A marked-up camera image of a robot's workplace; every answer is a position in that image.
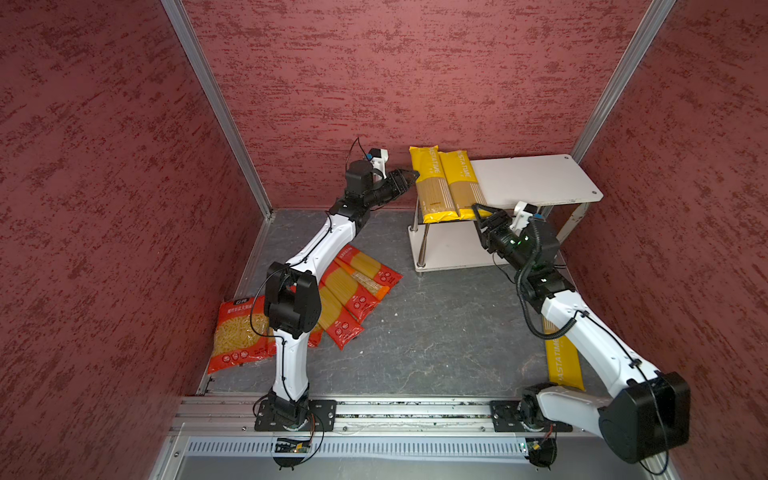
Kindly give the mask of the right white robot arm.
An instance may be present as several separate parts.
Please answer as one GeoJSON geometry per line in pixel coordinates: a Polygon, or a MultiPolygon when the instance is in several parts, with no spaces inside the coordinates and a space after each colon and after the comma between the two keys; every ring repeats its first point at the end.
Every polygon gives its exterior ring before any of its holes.
{"type": "Polygon", "coordinates": [[[529,331],[537,338],[567,338],[598,374],[604,397],[544,382],[523,391],[516,423],[545,435],[546,460],[556,425],[602,438],[621,460],[635,464],[668,453],[690,437],[691,389],[676,372],[664,373],[620,339],[587,305],[557,267],[560,243],[536,206],[512,213],[475,203],[480,244],[515,270],[513,284],[529,331]]]}

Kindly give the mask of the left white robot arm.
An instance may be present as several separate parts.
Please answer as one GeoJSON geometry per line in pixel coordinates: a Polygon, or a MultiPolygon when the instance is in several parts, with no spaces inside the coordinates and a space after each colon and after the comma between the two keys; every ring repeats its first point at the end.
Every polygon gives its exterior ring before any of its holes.
{"type": "Polygon", "coordinates": [[[322,276],[364,227],[371,211],[403,196],[418,178],[419,173],[410,169],[386,173],[372,160],[352,162],[345,172],[344,194],[327,211],[321,229],[287,262],[268,268],[264,314],[275,339],[277,363],[266,402],[284,426],[299,429],[310,414],[308,341],[321,315],[322,276]]]}

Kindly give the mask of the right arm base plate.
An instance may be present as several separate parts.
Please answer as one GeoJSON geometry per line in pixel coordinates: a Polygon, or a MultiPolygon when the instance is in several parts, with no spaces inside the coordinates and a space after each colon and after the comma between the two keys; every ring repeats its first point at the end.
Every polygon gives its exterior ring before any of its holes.
{"type": "Polygon", "coordinates": [[[519,400],[493,400],[489,403],[490,418],[496,433],[572,433],[573,427],[562,422],[541,420],[536,426],[527,426],[522,420],[519,400]]]}

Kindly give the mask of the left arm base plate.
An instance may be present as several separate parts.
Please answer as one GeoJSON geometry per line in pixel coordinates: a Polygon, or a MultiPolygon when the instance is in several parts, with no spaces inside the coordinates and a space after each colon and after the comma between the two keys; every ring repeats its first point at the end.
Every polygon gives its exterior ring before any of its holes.
{"type": "Polygon", "coordinates": [[[299,410],[297,420],[278,413],[272,401],[260,403],[256,411],[256,432],[307,432],[323,433],[334,429],[337,402],[335,400],[309,400],[299,410]]]}

